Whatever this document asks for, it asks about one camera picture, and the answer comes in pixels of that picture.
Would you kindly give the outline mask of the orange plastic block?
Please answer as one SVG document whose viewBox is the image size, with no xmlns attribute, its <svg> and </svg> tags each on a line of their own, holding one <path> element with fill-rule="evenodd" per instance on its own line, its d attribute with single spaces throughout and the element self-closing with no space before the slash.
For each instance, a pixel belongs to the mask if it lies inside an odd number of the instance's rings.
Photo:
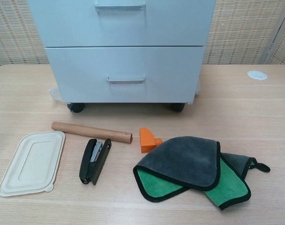
<svg viewBox="0 0 285 225">
<path fill-rule="evenodd" d="M 146 127 L 139 129 L 141 153 L 149 153 L 163 143 L 162 139 L 156 138 Z"/>
</svg>

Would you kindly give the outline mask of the wooden round rod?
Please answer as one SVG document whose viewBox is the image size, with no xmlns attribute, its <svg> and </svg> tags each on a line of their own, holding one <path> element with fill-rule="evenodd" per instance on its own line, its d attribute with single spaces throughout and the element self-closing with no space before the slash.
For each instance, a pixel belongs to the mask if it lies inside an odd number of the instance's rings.
<svg viewBox="0 0 285 225">
<path fill-rule="evenodd" d="M 132 133 L 127 133 L 127 132 L 81 126 L 81 125 L 63 123 L 58 121 L 52 122 L 51 128 L 53 130 L 62 131 L 74 135 L 82 135 L 82 136 L 101 138 L 101 139 L 111 139 L 113 141 L 123 142 L 123 143 L 132 142 Z"/>
</svg>

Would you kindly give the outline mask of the black stapler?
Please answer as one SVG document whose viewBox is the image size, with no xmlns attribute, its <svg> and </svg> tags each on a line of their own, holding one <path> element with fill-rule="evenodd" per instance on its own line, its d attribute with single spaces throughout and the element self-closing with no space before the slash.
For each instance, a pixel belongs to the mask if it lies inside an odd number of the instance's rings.
<svg viewBox="0 0 285 225">
<path fill-rule="evenodd" d="M 92 182 L 95 185 L 97 183 L 110 149 L 110 139 L 106 139 L 104 143 L 96 139 L 88 141 L 79 171 L 79 178 L 83 184 Z"/>
</svg>

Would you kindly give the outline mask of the grey and green microfibre cloth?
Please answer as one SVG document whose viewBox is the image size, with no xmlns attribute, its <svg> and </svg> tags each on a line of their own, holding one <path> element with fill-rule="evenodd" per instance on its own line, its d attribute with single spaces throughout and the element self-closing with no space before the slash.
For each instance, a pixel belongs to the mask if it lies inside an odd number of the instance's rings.
<svg viewBox="0 0 285 225">
<path fill-rule="evenodd" d="M 221 152 L 218 141 L 182 136 L 151 150 L 134 166 L 133 173 L 141 194 L 150 202 L 195 189 L 224 210 L 250 199 L 245 178 L 254 168 L 270 172 L 254 157 Z"/>
</svg>

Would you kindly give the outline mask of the woven beige screen panel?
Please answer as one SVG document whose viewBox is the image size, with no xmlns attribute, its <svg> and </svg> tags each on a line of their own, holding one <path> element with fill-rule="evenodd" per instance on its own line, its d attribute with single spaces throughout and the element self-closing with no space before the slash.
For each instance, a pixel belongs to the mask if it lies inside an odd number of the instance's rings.
<svg viewBox="0 0 285 225">
<path fill-rule="evenodd" d="M 48 64 L 26 0 L 0 0 L 0 66 Z"/>
<path fill-rule="evenodd" d="M 257 64 L 285 0 L 216 0 L 203 64 Z"/>
</svg>

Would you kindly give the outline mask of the black caster wheel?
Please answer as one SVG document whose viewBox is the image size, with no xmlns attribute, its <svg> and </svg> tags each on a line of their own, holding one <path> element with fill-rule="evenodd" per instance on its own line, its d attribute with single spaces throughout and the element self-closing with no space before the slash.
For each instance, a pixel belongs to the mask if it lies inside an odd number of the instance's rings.
<svg viewBox="0 0 285 225">
<path fill-rule="evenodd" d="M 85 109 L 85 103 L 69 103 L 67 108 L 73 113 L 80 113 Z"/>
<path fill-rule="evenodd" d="M 186 105 L 185 103 L 172 103 L 170 107 L 171 107 L 171 110 L 177 113 L 180 113 L 185 108 L 185 105 Z"/>
</svg>

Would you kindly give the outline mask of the white screen frame post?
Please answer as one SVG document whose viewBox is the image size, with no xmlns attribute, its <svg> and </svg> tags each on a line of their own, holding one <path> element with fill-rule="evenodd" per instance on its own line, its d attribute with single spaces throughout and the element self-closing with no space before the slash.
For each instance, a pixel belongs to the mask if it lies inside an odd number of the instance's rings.
<svg viewBox="0 0 285 225">
<path fill-rule="evenodd" d="M 262 51 L 258 64 L 268 64 L 285 32 L 285 7 Z"/>
</svg>

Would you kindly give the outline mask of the light blue drawer cabinet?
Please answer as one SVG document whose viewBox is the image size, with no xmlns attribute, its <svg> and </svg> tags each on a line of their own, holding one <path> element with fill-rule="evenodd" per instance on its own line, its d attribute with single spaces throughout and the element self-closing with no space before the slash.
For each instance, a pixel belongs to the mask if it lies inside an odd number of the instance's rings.
<svg viewBox="0 0 285 225">
<path fill-rule="evenodd" d="M 64 102 L 193 102 L 216 0 L 27 3 Z"/>
</svg>

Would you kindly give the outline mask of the beige rectangular container lid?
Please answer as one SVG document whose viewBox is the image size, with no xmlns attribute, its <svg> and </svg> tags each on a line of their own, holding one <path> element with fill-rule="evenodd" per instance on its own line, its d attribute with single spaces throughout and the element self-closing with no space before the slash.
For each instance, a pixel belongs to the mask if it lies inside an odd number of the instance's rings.
<svg viewBox="0 0 285 225">
<path fill-rule="evenodd" d="M 0 196 L 52 191 L 64 142 L 61 131 L 23 137 L 0 183 Z"/>
</svg>

